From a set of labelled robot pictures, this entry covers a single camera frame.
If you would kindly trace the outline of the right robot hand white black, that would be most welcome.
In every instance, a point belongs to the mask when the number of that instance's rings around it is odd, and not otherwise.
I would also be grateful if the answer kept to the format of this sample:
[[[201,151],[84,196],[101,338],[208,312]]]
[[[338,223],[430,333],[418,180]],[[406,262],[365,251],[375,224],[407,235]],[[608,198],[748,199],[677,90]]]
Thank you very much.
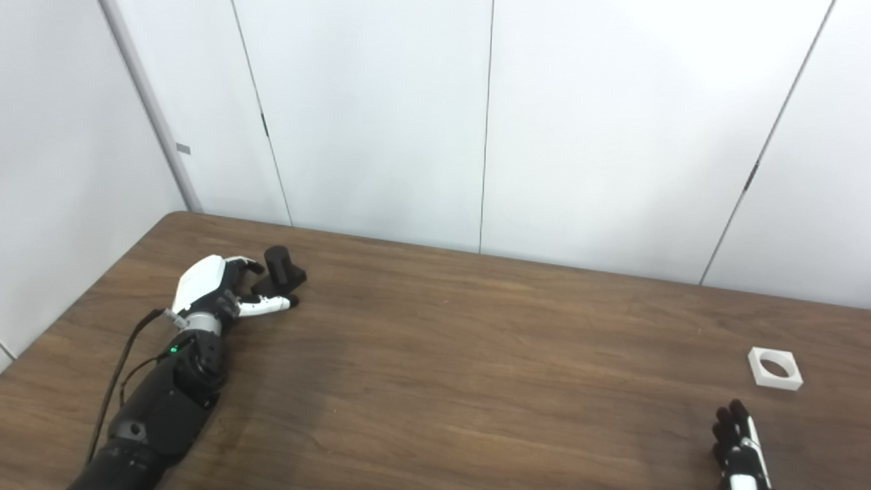
[[[712,455],[721,469],[721,489],[772,489],[770,474],[749,409],[735,398],[716,411]]]

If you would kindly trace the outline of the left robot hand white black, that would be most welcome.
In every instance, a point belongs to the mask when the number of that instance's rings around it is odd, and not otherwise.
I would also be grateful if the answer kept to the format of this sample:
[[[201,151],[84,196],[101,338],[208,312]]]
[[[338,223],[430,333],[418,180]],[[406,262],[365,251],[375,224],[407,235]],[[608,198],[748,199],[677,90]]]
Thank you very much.
[[[205,331],[221,337],[236,320],[290,310],[293,294],[307,281],[284,247],[267,249],[264,263],[243,255],[208,255],[178,280],[166,313],[178,331]]]

